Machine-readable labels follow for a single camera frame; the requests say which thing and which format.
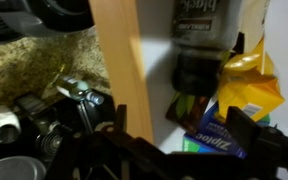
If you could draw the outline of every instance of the metal kitchen utensil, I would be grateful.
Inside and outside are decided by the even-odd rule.
[[[14,156],[0,159],[0,180],[43,180],[45,166],[37,159]]]

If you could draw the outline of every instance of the food package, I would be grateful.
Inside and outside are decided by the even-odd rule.
[[[270,0],[244,0],[244,11],[240,19],[239,38],[234,50],[251,52],[264,34],[264,22]]]
[[[195,134],[209,100],[207,97],[177,92],[166,113],[166,118],[180,124],[186,132]]]
[[[229,106],[258,121],[284,102],[274,65],[261,41],[251,52],[233,57],[223,69],[218,101],[225,121]]]
[[[262,39],[252,52],[235,55],[224,66],[224,71],[249,71],[255,69],[261,74],[273,75],[274,64],[269,55],[264,53],[264,40]]]
[[[246,153],[221,123],[216,102],[203,116],[196,134],[185,133],[182,150],[195,153],[225,153],[244,158]],[[260,126],[269,126],[270,118],[266,116],[257,122]]]

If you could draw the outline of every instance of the blue box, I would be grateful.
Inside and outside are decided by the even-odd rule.
[[[229,134],[225,125],[216,117],[218,103],[215,103],[203,116],[199,131],[195,136],[184,134],[183,151],[197,153],[225,153],[244,158],[246,153]],[[269,124],[269,116],[259,121],[261,125]]]

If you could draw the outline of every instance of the bottle cap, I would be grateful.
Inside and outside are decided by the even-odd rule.
[[[212,97],[219,83],[221,60],[203,59],[180,54],[172,84],[179,92]]]
[[[91,101],[92,103],[94,103],[96,105],[101,105],[104,102],[104,97],[99,95],[99,94],[97,94],[97,93],[95,93],[95,92],[93,92],[93,91],[90,91],[90,92],[87,93],[86,99],[88,101]]]

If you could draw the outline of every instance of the yellow bag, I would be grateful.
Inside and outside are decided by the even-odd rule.
[[[229,106],[237,106],[258,121],[284,102],[274,65],[263,41],[253,52],[233,57],[224,67],[218,92],[219,114],[226,118]]]
[[[264,40],[262,39],[252,52],[236,55],[231,58],[225,64],[224,71],[241,72],[256,69],[261,74],[273,75],[274,64],[269,55],[266,52],[264,55],[263,51]]]

